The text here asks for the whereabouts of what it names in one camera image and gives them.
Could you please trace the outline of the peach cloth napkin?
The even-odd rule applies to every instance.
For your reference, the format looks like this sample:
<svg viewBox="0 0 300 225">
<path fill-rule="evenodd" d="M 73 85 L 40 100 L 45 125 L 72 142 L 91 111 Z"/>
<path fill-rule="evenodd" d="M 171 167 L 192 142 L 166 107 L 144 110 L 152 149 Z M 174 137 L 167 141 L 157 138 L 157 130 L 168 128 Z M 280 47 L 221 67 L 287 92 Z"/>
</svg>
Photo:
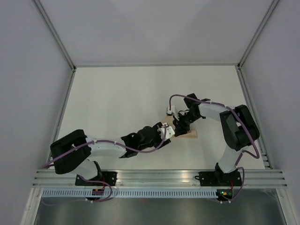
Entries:
<svg viewBox="0 0 300 225">
<path fill-rule="evenodd" d="M 173 124 L 173 121 L 174 121 L 174 118 L 173 116 L 165 116 L 161 122 L 164 124 L 164 123 L 167 123 L 168 125 L 170 125 L 173 130 L 175 130 L 175 126 Z M 191 128 L 186 134 L 183 134 L 183 135 L 180 135 L 180 136 L 177 136 L 175 137 L 174 135 L 172 136 L 172 139 L 175 139 L 175 138 L 197 138 L 198 135 L 197 135 L 197 130 L 194 129 L 194 128 Z"/>
</svg>

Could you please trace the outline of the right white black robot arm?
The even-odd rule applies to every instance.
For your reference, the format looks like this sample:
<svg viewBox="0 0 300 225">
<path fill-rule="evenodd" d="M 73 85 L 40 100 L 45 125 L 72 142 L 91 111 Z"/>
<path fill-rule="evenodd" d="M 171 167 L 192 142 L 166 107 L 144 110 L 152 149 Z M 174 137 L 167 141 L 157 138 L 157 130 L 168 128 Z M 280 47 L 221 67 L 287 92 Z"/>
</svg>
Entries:
<svg viewBox="0 0 300 225">
<path fill-rule="evenodd" d="M 221 123 L 226 143 L 225 151 L 212 172 L 200 171 L 195 179 L 202 187 L 241 186 L 242 178 L 238 169 L 243 154 L 258 159 L 259 150 L 255 141 L 260 137 L 259 129 L 246 105 L 235 107 L 213 102 L 208 98 L 199 100 L 194 93 L 182 96 L 187 106 L 183 114 L 168 105 L 166 114 L 173 117 L 175 136 L 190 131 L 190 125 L 199 119 L 214 119 Z"/>
</svg>

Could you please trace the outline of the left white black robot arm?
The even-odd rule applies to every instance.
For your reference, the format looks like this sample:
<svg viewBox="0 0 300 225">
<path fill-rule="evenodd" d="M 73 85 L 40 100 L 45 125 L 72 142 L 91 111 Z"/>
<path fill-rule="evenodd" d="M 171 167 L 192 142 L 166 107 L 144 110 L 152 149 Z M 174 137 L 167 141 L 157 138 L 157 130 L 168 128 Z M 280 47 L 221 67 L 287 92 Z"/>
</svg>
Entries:
<svg viewBox="0 0 300 225">
<path fill-rule="evenodd" d="M 149 154 L 170 144 L 174 134 L 170 125 L 161 122 L 113 140 L 97 139 L 77 129 L 51 144 L 52 160 L 46 167 L 54 167 L 59 175 L 79 175 L 96 186 L 102 181 L 102 172 L 98 162 L 90 158 L 131 158 L 139 153 Z"/>
</svg>

